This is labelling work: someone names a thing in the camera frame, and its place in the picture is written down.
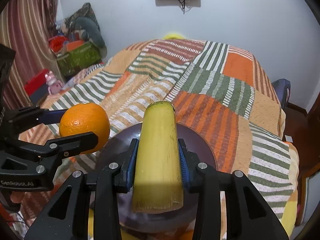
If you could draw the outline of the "person left hand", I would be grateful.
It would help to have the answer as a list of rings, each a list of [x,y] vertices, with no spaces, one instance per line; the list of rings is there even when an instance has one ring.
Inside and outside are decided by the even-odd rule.
[[[10,195],[10,200],[13,203],[20,203],[25,196],[24,192],[12,192]]]

